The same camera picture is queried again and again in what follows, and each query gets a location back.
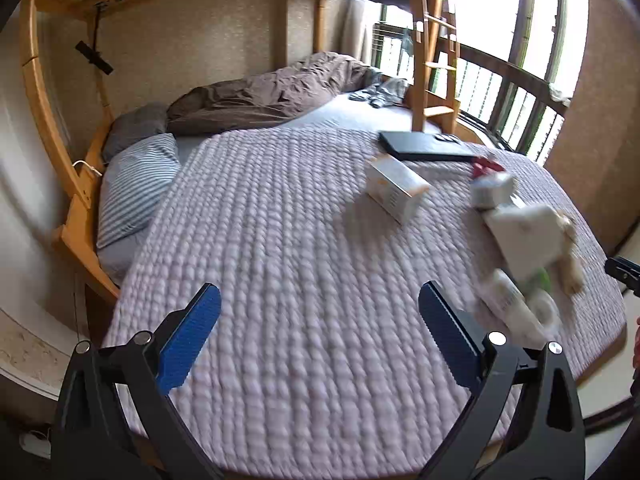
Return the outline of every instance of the wooden ladder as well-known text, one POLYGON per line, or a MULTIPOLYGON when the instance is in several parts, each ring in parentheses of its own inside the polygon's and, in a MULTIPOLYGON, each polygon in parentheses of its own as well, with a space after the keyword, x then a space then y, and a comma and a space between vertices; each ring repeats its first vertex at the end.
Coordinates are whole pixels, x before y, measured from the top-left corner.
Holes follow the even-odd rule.
POLYGON ((444 133, 453 134, 460 111, 456 99, 456 68, 460 44, 456 35, 453 0, 409 0, 414 20, 414 88, 412 90, 412 130, 421 132, 430 118, 444 133), (446 31, 447 63, 433 61, 441 29, 446 31), (447 71, 447 96, 443 99, 427 90, 432 69, 447 71))

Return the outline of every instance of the brown blanket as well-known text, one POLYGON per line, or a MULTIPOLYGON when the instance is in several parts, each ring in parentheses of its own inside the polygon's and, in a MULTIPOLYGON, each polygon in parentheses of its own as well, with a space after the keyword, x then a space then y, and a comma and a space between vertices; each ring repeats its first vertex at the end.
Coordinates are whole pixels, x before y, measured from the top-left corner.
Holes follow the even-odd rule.
POLYGON ((169 107, 167 131, 201 135, 277 126, 341 92, 364 88, 368 72, 353 57, 319 52, 275 72, 199 86, 169 107))

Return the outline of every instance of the striped pillow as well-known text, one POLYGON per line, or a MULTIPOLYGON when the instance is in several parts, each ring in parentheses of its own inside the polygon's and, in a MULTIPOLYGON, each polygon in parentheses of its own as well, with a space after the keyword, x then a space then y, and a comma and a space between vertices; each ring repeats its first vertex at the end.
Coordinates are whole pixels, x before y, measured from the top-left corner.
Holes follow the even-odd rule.
POLYGON ((172 134, 158 134, 113 157, 102 178, 98 249, 144 229, 180 170, 172 134))

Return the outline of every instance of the wooden bed frame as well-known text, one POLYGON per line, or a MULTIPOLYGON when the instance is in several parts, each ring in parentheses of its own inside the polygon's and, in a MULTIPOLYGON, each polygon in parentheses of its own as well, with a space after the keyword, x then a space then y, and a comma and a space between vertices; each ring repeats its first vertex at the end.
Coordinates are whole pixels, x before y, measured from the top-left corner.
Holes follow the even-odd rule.
MULTIPOLYGON (((23 0, 20 7, 20 63, 31 112, 47 155, 70 199, 66 222, 55 231, 54 243, 79 264, 88 285, 110 305, 120 289, 100 267, 95 252, 95 227, 100 178, 84 165, 77 171, 66 150, 50 105, 39 59, 36 12, 56 12, 87 22, 88 37, 93 36, 95 13, 108 15, 147 0, 23 0)), ((313 50, 324 50, 324 10, 326 0, 316 0, 313 50)), ((412 129, 422 130, 425 118, 453 133, 460 102, 455 98, 456 63, 460 45, 455 35, 453 0, 410 0, 414 16, 414 86, 408 93, 412 109, 412 129), (446 33, 447 64, 433 62, 436 41, 446 33), (447 71, 447 95, 441 98, 426 90, 430 71, 447 71)), ((95 83, 102 104, 102 121, 84 160, 99 171, 104 169, 101 151, 113 122, 102 73, 95 68, 95 83)))

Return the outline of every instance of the silver screw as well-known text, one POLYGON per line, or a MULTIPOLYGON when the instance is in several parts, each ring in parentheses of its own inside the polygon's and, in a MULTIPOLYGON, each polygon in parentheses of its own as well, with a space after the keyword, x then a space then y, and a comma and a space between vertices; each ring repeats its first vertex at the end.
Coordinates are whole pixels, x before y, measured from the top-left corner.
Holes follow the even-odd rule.
POLYGON ((138 332, 133 336, 133 342, 136 345, 146 345, 149 341, 151 341, 151 332, 147 332, 146 330, 138 332))
POLYGON ((89 351, 89 348, 91 348, 91 343, 89 343, 88 341, 81 341, 76 345, 76 352, 79 354, 84 354, 85 352, 89 351))
POLYGON ((556 343, 555 341, 549 343, 549 350, 551 350, 554 354, 562 353, 562 347, 560 346, 560 343, 556 343))
POLYGON ((507 342, 507 338, 502 332, 491 332, 489 334, 489 341, 496 346, 502 346, 507 342))

